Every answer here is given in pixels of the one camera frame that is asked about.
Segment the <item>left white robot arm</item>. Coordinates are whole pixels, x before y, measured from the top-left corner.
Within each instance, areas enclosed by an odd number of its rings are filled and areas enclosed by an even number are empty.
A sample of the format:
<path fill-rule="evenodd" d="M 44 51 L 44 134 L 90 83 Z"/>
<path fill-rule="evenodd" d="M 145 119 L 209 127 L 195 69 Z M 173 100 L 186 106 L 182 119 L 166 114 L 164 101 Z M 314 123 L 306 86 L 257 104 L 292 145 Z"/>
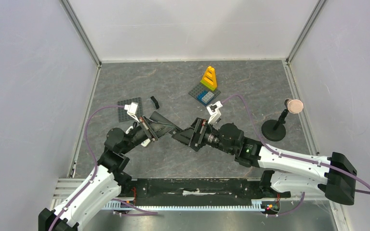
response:
<path fill-rule="evenodd" d="M 81 231 L 112 199 L 131 193 L 131 176 L 124 172 L 126 153 L 146 140 L 155 142 L 181 129 L 153 112 L 142 116 L 131 131 L 113 128 L 107 133 L 105 149 L 83 183 L 56 208 L 43 209 L 38 216 L 39 231 Z"/>

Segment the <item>black slim remote control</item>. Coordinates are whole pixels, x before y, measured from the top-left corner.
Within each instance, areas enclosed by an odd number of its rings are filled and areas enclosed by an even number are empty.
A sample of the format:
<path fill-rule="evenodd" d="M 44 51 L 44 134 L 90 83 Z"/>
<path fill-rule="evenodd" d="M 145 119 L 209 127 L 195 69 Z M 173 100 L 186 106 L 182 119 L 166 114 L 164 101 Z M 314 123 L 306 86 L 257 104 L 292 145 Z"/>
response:
<path fill-rule="evenodd" d="M 165 124 L 165 126 L 167 126 L 169 128 L 168 133 L 171 134 L 171 135 L 177 134 L 177 133 L 183 131 L 180 127 L 178 127 L 177 125 L 172 124 L 172 123 L 167 123 L 167 124 Z"/>

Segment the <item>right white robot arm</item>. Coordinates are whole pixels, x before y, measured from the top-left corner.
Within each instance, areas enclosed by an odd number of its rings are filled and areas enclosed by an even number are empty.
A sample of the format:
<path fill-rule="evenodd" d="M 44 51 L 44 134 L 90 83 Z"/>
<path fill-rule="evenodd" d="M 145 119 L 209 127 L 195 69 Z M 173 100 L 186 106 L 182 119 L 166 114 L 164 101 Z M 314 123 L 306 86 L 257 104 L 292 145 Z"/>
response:
<path fill-rule="evenodd" d="M 264 196 L 274 193 L 306 192 L 322 194 L 342 204 L 355 203 L 357 171 L 344 154 L 310 156 L 265 147 L 259 141 L 245 137 L 233 123 L 215 129 L 205 119 L 197 118 L 187 129 L 176 132 L 173 139 L 198 151 L 205 145 L 234 156 L 244 167 L 265 168 L 259 191 Z"/>

